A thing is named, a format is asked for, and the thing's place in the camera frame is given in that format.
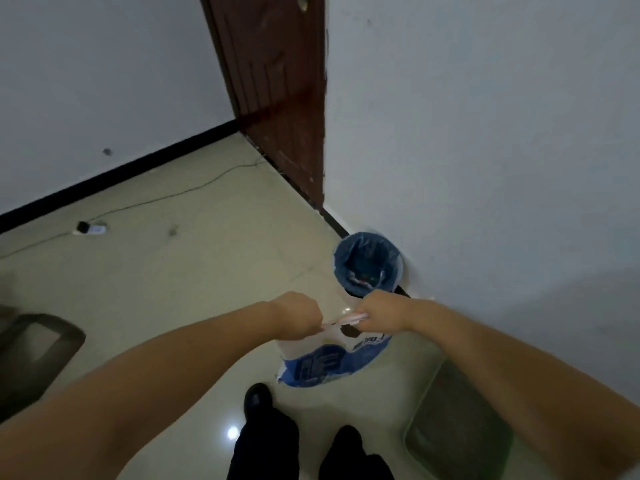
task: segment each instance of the forearm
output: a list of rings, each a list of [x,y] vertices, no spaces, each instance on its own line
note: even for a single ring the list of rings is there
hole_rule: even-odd
[[[97,470],[114,477],[235,361],[274,338],[273,315],[272,304],[258,303],[124,352],[5,423],[0,444],[12,447],[0,452],[0,460],[9,457],[5,464],[18,468],[21,478],[29,477],[25,468],[41,473],[46,465],[66,469],[67,478],[95,478]],[[86,466],[78,468],[79,461]]]
[[[413,315],[412,330],[436,342],[517,434],[563,475],[614,477],[638,458],[639,409],[612,390],[435,302],[416,300]],[[600,472],[590,465],[595,456]],[[588,471],[576,471],[580,464]]]

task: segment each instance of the person's left hand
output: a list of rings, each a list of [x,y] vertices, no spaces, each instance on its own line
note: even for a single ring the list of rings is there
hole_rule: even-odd
[[[322,330],[322,312],[315,299],[287,291],[271,303],[276,306],[277,340],[300,340]]]

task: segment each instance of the person's left arm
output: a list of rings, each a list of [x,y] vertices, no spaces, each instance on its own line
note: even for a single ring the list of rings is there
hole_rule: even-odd
[[[315,300],[289,292],[133,347],[0,426],[2,478],[114,479],[240,357],[321,323]]]

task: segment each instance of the power cord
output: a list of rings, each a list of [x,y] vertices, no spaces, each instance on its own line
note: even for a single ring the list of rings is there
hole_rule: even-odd
[[[264,160],[260,161],[260,160],[262,160],[261,157],[258,160],[256,160],[254,163],[233,166],[233,167],[229,168],[228,170],[225,170],[224,172],[222,172],[220,175],[218,175],[217,177],[213,178],[212,180],[210,180],[208,182],[205,182],[202,185],[198,185],[197,187],[192,187],[190,189],[183,190],[182,192],[165,195],[165,196],[158,197],[158,198],[155,198],[155,199],[146,200],[144,202],[135,203],[133,205],[128,205],[126,207],[121,207],[119,209],[109,210],[108,212],[104,212],[103,214],[100,214],[100,215],[98,215],[96,217],[92,217],[91,219],[87,219],[87,222],[91,222],[91,221],[94,221],[96,219],[100,219],[100,218],[105,217],[105,216],[110,216],[111,214],[115,214],[116,212],[122,212],[123,210],[135,209],[136,207],[141,207],[142,205],[147,205],[149,203],[160,202],[161,200],[166,200],[168,198],[173,198],[173,197],[178,197],[180,195],[188,194],[189,192],[194,192],[196,190],[203,189],[204,187],[217,182],[220,178],[224,177],[226,174],[228,174],[229,172],[231,172],[231,171],[233,171],[235,169],[238,169],[238,168],[253,168],[253,167],[257,167],[258,165],[263,165],[265,163],[268,163],[267,161],[264,161]],[[51,237],[47,237],[46,239],[43,239],[41,241],[34,242],[33,244],[29,244],[28,246],[25,246],[23,248],[16,249],[15,251],[12,251],[12,252],[10,252],[8,254],[0,255],[0,260],[6,259],[6,258],[11,257],[11,256],[14,256],[14,255],[16,255],[18,253],[26,251],[27,249],[31,249],[31,248],[34,248],[34,247],[39,246],[41,244],[44,244],[45,242],[49,242],[49,241],[53,241],[55,239],[59,239],[60,237],[64,237],[66,235],[71,235],[71,233],[70,232],[64,232],[64,233],[52,235]]]

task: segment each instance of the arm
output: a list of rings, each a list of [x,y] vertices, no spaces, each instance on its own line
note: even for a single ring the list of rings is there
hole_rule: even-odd
[[[240,357],[320,330],[316,302],[286,293],[148,340],[0,427],[6,479],[114,479]]]
[[[553,355],[434,301],[373,291],[362,331],[433,340],[514,431],[567,479],[614,479],[640,460],[640,408]]]

